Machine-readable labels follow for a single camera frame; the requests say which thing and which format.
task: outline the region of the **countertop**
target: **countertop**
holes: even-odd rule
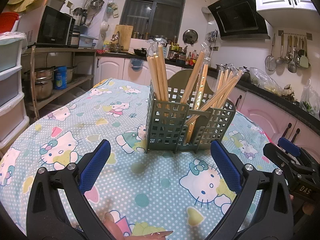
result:
[[[143,59],[147,60],[145,57],[140,57],[137,55],[132,55],[129,53],[104,53],[104,54],[97,54],[97,57],[119,57],[119,58],[136,58],[136,59]],[[179,66],[183,68],[192,69],[192,66],[189,65],[179,65],[176,62],[165,60],[166,64]],[[216,69],[209,68],[208,75],[217,78],[218,72]],[[312,129],[315,133],[317,133],[320,136],[320,121],[313,117],[311,114],[308,114],[306,111],[301,109],[300,107],[294,105],[293,103],[277,96],[276,94],[273,94],[269,91],[266,91],[262,88],[259,88],[251,83],[244,82],[242,80],[239,80],[239,82],[236,85],[236,88],[241,89],[245,92],[250,92],[252,94],[255,94],[266,101],[273,103],[274,105],[278,106],[282,110],[286,111],[287,113],[291,114],[293,117],[297,118],[299,121],[304,123],[306,126],[308,126],[310,129]]]

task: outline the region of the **blue gripper pad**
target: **blue gripper pad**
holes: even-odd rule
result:
[[[239,194],[242,190],[241,176],[232,161],[229,159],[225,150],[222,149],[219,143],[215,140],[211,143],[210,151],[213,160],[228,185],[228,188],[236,194]]]
[[[109,141],[105,140],[80,175],[79,190],[82,194],[92,189],[102,168],[110,157],[110,152],[111,145]]]
[[[287,140],[284,137],[281,137],[278,140],[278,144],[281,148],[289,152],[292,156],[294,157],[299,157],[300,156],[300,149],[296,145],[294,145],[292,142]]]

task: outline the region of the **hello kitty tablecloth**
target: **hello kitty tablecloth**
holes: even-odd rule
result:
[[[0,162],[0,201],[23,231],[36,171],[63,169],[92,152],[102,139],[111,155],[94,187],[85,193],[102,220],[110,212],[124,236],[173,230],[168,239],[204,239],[217,225],[235,193],[225,184],[209,151],[151,151],[145,154],[150,87],[109,79],[31,125]],[[264,132],[236,113],[222,143],[258,170],[276,167],[263,156]],[[60,191],[69,220],[81,229]],[[250,207],[245,227],[260,197]]]

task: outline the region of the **green plastic utensil basket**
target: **green plastic utensil basket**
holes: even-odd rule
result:
[[[181,104],[180,99],[191,73],[192,69],[184,69],[175,73],[168,80],[170,102],[155,100],[151,85],[146,125],[146,152],[148,150],[170,150],[173,152],[193,150],[197,152],[198,150],[210,149],[211,142],[215,139],[222,140],[236,113],[236,107],[227,99],[223,109],[192,110],[196,84],[187,104]],[[213,94],[206,82],[200,106]],[[192,114],[200,116],[196,120],[190,143],[185,145],[183,142],[188,126],[184,123]]]

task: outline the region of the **window frame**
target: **window frame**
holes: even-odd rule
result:
[[[150,34],[151,34],[152,24],[153,24],[155,12],[156,12],[157,3],[161,3],[161,4],[165,4],[165,5],[174,6],[176,8],[180,8],[178,16],[177,16],[177,17],[180,17],[180,22],[179,22],[179,24],[176,24],[174,32],[173,32],[175,36],[177,36],[177,37],[179,36],[181,22],[182,22],[182,15],[183,15],[183,11],[184,11],[184,6],[185,6],[185,3],[186,3],[186,0],[183,0],[181,5],[178,5],[175,2],[169,2],[169,1],[164,1],[164,0],[132,0],[132,1],[140,1],[140,2],[150,2],[150,3],[152,3],[151,14],[150,14],[150,17],[149,17],[149,22],[148,22],[148,28],[146,30],[146,32],[150,33]],[[120,24],[125,24],[125,21],[126,21],[127,15],[128,15],[128,11],[129,11],[129,6],[128,5],[129,5],[129,0],[125,0],[124,9],[122,11],[121,18],[120,18]]]

